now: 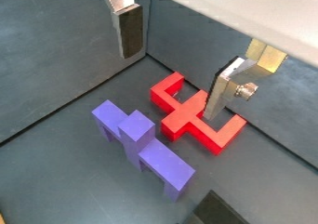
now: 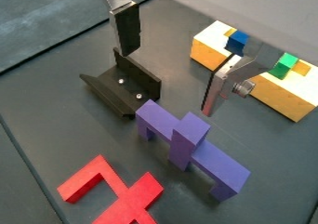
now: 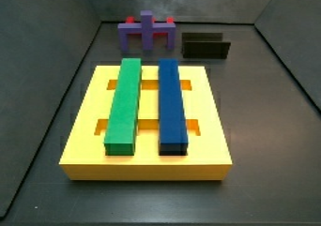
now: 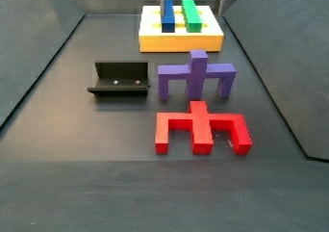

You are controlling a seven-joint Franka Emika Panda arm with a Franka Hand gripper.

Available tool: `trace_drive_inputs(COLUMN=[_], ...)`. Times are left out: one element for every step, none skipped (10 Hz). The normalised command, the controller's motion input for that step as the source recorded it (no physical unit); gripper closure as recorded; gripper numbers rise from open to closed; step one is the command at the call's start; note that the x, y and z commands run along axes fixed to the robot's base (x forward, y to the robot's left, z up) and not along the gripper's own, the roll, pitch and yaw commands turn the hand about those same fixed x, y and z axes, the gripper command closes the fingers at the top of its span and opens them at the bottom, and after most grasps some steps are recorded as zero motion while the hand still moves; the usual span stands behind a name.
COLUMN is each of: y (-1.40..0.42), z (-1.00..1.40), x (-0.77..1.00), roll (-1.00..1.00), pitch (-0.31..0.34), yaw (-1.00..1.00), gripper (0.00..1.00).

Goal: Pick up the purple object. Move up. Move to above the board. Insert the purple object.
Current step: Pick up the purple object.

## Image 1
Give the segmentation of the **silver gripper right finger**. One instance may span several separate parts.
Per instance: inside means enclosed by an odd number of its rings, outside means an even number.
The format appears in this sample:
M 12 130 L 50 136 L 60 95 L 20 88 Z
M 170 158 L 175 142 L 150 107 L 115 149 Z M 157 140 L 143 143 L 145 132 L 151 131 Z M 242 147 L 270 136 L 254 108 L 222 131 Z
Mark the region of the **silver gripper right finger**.
M 205 103 L 203 117 L 213 120 L 234 98 L 249 100 L 256 94 L 256 80 L 273 75 L 288 54 L 253 39 L 246 58 L 234 57 L 217 72 Z

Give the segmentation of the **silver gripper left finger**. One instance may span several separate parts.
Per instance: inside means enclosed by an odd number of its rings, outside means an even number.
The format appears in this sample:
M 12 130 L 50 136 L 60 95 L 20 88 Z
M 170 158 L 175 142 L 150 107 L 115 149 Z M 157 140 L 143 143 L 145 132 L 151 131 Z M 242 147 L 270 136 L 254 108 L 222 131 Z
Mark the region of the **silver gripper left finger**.
M 127 59 L 143 47 L 143 7 L 134 0 L 106 0 L 113 13 L 121 56 Z

